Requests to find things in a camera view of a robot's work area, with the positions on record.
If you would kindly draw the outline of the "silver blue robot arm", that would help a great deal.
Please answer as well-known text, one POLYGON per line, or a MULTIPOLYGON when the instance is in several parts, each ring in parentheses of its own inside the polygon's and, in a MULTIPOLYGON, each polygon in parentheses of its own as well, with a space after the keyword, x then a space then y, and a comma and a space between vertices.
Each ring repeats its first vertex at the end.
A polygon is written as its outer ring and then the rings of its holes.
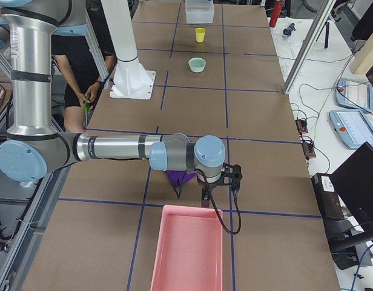
POLYGON ((236 195, 241 168, 225 162, 225 146, 216 136, 191 142, 169 136, 89 136, 59 132, 51 124, 51 35, 91 36, 84 1, 2 1, 10 28, 13 125, 0 145, 0 169, 12 180, 29 182, 89 159, 147 160, 154 170, 196 173, 202 205, 214 202, 215 186, 236 195))

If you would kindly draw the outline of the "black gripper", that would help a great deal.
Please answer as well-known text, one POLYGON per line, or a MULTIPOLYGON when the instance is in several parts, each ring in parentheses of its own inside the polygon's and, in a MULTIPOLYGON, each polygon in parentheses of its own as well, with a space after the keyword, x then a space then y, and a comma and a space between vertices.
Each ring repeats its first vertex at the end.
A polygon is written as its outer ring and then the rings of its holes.
POLYGON ((214 170, 217 174, 208 177, 208 175, 201 169, 196 169, 197 181, 202 188, 201 207, 210 207, 211 195, 210 190, 205 189, 206 184, 208 184, 211 189, 217 186, 230 186, 234 203, 237 204, 240 184, 243 178, 241 166, 238 164, 231 165, 224 162, 220 172, 218 172, 218 168, 214 170))

